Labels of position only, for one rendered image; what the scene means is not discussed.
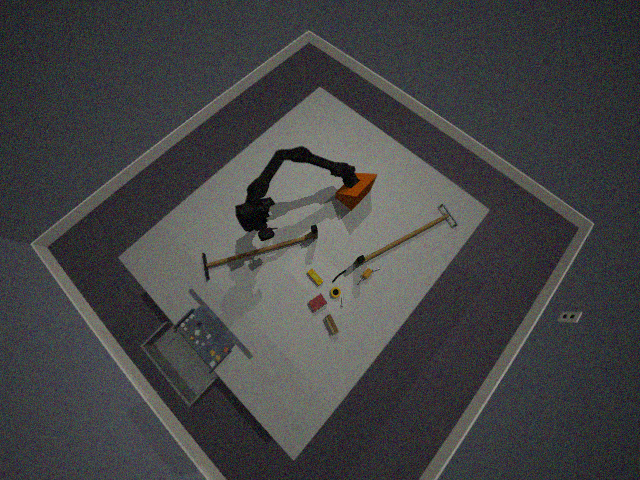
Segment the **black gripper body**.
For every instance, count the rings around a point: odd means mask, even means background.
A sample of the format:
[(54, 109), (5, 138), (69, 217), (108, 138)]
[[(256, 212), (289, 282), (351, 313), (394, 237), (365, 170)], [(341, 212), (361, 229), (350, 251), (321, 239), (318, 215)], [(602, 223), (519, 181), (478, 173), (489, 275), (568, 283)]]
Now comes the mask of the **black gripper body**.
[(267, 217), (269, 217), (269, 216), (270, 215), (267, 214), (267, 216), (265, 216), (265, 217), (259, 217), (259, 216), (255, 217), (256, 221), (258, 221), (257, 228), (258, 228), (258, 230), (260, 230), (258, 232), (258, 236), (259, 236), (261, 241), (265, 241), (265, 240), (268, 240), (268, 239), (271, 239), (271, 238), (274, 237), (274, 232), (273, 232), (272, 228), (269, 227), (269, 228), (265, 229), (265, 227), (267, 226), (266, 222), (268, 222)]

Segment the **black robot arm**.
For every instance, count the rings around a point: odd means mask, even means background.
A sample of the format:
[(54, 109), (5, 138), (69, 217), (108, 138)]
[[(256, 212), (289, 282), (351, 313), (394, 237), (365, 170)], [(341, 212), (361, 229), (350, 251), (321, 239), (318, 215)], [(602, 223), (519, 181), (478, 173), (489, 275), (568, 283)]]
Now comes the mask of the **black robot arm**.
[(251, 232), (254, 230), (254, 226), (258, 226), (258, 221), (256, 221), (255, 217), (267, 216), (270, 206), (275, 205), (271, 197), (263, 197), (268, 191), (272, 177), (284, 160), (310, 163), (328, 169), (331, 171), (331, 175), (342, 177), (345, 186), (350, 188), (360, 181), (355, 174), (355, 166), (344, 162), (334, 162), (312, 154), (304, 146), (276, 150), (262, 173), (248, 185), (245, 203), (235, 206), (235, 215), (245, 231)]

